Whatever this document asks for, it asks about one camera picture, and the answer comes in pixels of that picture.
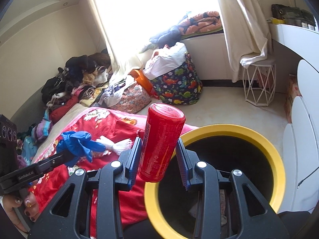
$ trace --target curtain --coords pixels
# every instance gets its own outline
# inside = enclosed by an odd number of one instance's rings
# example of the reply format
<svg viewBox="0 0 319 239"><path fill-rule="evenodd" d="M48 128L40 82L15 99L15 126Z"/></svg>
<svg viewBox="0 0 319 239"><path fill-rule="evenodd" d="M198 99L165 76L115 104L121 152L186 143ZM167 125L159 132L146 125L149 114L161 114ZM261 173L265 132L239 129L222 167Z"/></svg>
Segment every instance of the curtain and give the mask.
<svg viewBox="0 0 319 239"><path fill-rule="evenodd" d="M232 81L240 79L242 65L267 58L271 35L259 0L218 0L224 28Z"/></svg>
<svg viewBox="0 0 319 239"><path fill-rule="evenodd" d="M112 62L113 75L110 84L117 83L130 73L132 69L142 67L137 57L137 47L131 42L129 16L125 8L129 1L123 0L87 0L91 13L99 28L101 38L105 41Z"/></svg>

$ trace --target human hand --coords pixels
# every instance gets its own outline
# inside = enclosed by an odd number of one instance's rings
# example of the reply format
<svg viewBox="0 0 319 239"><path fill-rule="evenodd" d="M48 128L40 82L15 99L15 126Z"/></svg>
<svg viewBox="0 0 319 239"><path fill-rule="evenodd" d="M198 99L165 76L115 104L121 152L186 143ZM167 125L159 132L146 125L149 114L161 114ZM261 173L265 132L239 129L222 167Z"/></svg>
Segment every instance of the human hand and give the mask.
<svg viewBox="0 0 319 239"><path fill-rule="evenodd" d="M18 218L13 208L20 207L22 203L24 203L24 205L26 206L24 213L31 219L31 221L35 222L40 216L39 204L36 200L35 195L32 192L30 192L29 195L24 199L24 202L22 202L22 199L17 198L13 195L5 195L2 199L2 203L4 211L7 213L11 222L25 233L27 232L27 230L22 225L20 219Z"/></svg>

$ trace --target cardboard box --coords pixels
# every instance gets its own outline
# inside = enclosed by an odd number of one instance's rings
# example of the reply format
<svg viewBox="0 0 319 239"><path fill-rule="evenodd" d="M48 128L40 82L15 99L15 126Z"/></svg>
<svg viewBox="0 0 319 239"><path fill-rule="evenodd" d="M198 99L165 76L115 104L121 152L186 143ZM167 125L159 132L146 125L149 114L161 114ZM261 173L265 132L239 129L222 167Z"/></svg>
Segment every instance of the cardboard box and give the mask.
<svg viewBox="0 0 319 239"><path fill-rule="evenodd" d="M286 117L288 120L288 123L292 123L291 121L291 109L292 109L292 103L293 99L296 96L301 96L301 93L299 91L298 83L297 83L297 77L290 74L288 79L288 90L287 90L287 98L284 105Z"/></svg>

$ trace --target orange bag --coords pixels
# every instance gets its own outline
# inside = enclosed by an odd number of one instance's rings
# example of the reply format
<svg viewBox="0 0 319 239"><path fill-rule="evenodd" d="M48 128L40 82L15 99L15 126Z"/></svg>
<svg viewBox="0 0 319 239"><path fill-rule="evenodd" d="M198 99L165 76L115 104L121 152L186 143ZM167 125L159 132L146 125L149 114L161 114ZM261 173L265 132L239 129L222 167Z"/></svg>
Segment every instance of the orange bag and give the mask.
<svg viewBox="0 0 319 239"><path fill-rule="evenodd" d="M150 81L146 78L146 76L143 74L142 71L139 71L139 70L136 70L136 69L133 69L131 72L130 72L130 75L133 76L134 80L140 85L142 86L146 91L147 93L150 95L150 96L154 96L155 98L159 99L157 93L155 92L152 84L150 83Z"/></svg>

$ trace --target fingernail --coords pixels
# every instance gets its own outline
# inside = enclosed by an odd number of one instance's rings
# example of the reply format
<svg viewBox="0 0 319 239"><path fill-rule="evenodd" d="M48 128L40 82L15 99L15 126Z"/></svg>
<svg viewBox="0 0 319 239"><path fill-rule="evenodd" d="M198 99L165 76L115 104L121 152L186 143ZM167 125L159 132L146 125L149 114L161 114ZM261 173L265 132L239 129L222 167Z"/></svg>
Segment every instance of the fingernail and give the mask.
<svg viewBox="0 0 319 239"><path fill-rule="evenodd" d="M20 198L15 198L15 202L16 202L17 204L22 204L22 199L20 199Z"/></svg>
<svg viewBox="0 0 319 239"><path fill-rule="evenodd" d="M32 207L32 205L31 205L31 201L30 201L30 200L28 200L28 199L26 200L26 206L27 206L27 207Z"/></svg>

